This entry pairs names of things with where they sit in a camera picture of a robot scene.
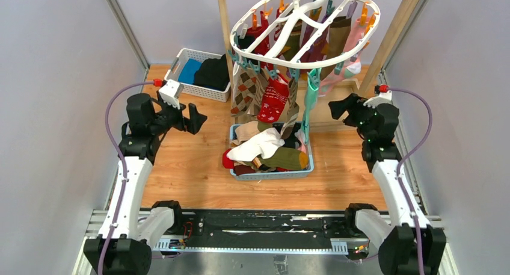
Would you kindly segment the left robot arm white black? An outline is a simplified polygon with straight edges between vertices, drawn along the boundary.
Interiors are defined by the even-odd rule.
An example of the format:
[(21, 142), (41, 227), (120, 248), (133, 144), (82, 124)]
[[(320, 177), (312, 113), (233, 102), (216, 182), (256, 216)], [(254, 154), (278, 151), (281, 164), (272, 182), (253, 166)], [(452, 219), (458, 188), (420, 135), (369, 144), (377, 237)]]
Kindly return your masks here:
[(84, 255), (97, 274), (147, 274), (152, 250), (164, 233), (183, 230), (179, 202), (160, 200), (139, 221), (141, 201), (166, 133), (174, 128), (196, 134), (207, 120), (194, 104), (184, 106), (162, 94), (132, 95), (126, 111), (128, 121), (121, 127), (121, 142), (115, 144), (119, 162), (111, 204), (97, 237), (84, 245)]

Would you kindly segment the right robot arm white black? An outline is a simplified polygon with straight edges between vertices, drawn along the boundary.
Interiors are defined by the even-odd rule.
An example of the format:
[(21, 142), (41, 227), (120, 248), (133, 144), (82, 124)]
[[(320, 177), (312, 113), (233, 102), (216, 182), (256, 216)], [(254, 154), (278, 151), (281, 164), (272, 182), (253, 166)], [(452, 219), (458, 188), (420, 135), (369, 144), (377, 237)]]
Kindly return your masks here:
[(343, 221), (345, 232), (370, 239), (383, 274), (437, 274), (447, 239), (423, 213), (407, 181), (405, 158), (394, 142), (400, 110), (387, 100), (375, 102), (355, 93), (328, 106), (333, 119), (345, 115), (343, 123), (354, 127), (363, 139), (362, 159), (382, 191), (390, 216), (387, 223), (373, 205), (352, 203)]

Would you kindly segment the mint green sock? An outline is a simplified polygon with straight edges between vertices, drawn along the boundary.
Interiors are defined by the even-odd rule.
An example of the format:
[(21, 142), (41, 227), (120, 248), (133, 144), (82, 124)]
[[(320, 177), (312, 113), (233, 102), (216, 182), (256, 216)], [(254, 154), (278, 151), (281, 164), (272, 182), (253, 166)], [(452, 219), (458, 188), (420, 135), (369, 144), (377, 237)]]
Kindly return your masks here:
[(301, 123), (301, 130), (304, 134), (305, 144), (309, 143), (310, 114), (317, 103), (318, 90), (321, 83), (320, 74), (321, 68), (312, 69), (307, 72), (307, 90), (304, 96), (305, 110), (303, 112), (303, 119)]

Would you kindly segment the white oval sock hanger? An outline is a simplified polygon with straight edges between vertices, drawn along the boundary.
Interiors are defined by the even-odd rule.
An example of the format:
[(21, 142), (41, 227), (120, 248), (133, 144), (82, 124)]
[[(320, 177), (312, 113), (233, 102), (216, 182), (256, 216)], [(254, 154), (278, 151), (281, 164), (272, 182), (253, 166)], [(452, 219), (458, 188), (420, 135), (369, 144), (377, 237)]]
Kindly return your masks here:
[[(266, 1), (272, 0), (261, 0), (257, 4), (253, 6), (253, 10), (258, 10), (259, 7), (265, 5)], [(337, 7), (327, 10), (327, 15), (324, 16), (323, 21), (315, 21), (308, 17), (307, 12), (312, 11), (316, 8), (319, 8), (325, 2), (330, 2), (332, 0), (292, 0), (292, 3), (282, 12), (282, 14), (276, 18), (269, 26), (258, 36), (257, 39), (247, 48), (241, 49), (237, 44), (237, 34), (236, 31), (240, 26), (245, 23), (245, 20), (252, 14), (252, 11), (248, 11), (244, 16), (242, 16), (238, 22), (234, 25), (229, 37), (230, 44), (232, 49), (235, 51), (235, 54), (242, 58), (249, 58), (253, 60), (258, 60), (260, 62), (266, 64), (275, 64), (278, 66), (285, 66), (291, 69), (317, 69), (323, 68), (332, 65), (338, 65), (355, 54), (359, 53), (365, 46), (368, 44), (369, 39), (375, 32), (378, 27), (380, 21), (380, 9), (372, 0), (342, 0), (342, 3)], [(303, 62), (303, 55), (311, 50), (312, 44), (321, 38), (325, 33), (326, 29), (333, 23), (334, 18), (340, 14), (343, 9), (347, 6), (347, 4), (351, 1), (357, 1), (363, 3), (363, 14), (367, 14), (367, 8), (370, 7), (372, 9), (372, 16), (370, 20), (365, 21), (365, 25), (367, 26), (365, 32), (363, 33), (361, 40), (353, 46), (349, 51), (327, 60), (322, 61), (311, 61), (311, 62)], [(280, 54), (283, 53), (283, 48), (291, 35), (291, 32), (298, 21), (303, 21), (308, 26), (313, 27), (316, 31), (310, 36), (310, 38), (305, 42), (303, 47), (289, 60), (282, 60), (280, 58)], [(272, 30), (279, 24), (283, 24), (283, 27), (280, 31), (280, 35), (278, 39), (275, 41), (273, 46), (265, 54), (256, 54), (254, 53), (255, 48), (272, 32)]]

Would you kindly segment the white sock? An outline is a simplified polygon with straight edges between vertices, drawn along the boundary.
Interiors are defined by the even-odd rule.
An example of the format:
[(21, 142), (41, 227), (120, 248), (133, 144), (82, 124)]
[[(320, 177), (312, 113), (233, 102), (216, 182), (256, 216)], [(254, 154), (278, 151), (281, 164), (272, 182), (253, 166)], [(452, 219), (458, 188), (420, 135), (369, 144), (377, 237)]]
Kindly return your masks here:
[(284, 145), (284, 139), (275, 128), (268, 128), (253, 136), (249, 140), (232, 148), (228, 153), (228, 159), (232, 161), (252, 161), (257, 156), (263, 159), (272, 157), (278, 148)]

